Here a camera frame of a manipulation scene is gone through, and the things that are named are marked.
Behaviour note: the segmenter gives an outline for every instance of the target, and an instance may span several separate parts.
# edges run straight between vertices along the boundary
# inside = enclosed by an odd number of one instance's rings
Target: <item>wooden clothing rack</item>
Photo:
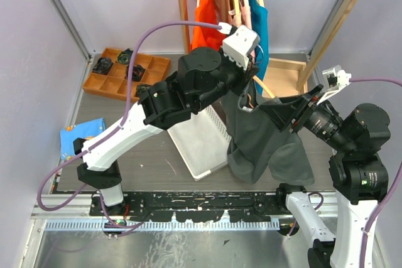
[[[357,0],[342,0],[337,5],[335,14],[324,27],[315,46],[311,50],[310,59],[306,63],[269,59],[264,83],[279,97],[302,94],[307,91],[307,80],[314,71],[318,62],[327,50],[329,44],[337,34],[346,17]],[[187,0],[178,0],[180,19],[188,20]],[[182,26],[183,44],[185,53],[190,50],[190,35],[188,26]]]

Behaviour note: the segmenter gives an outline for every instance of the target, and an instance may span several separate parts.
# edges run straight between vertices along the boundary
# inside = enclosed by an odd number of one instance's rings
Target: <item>metal plate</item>
[[[174,125],[168,133],[195,181],[227,164],[231,137],[212,106]]]

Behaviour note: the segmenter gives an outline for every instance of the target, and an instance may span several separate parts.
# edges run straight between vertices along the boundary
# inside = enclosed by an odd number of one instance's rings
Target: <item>wooden organizer tray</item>
[[[122,50],[115,48],[106,48],[104,50],[102,58],[110,58],[113,66],[107,75],[91,72],[82,87],[85,92],[116,100],[126,100],[127,80],[125,77],[127,65],[117,63],[117,56],[120,52]],[[132,82],[131,84],[132,103],[139,100],[136,95],[136,89],[139,84],[153,85],[156,82],[164,80],[171,65],[170,59],[149,56],[143,53],[137,54],[135,64],[141,65],[145,69],[145,72],[140,82]]]

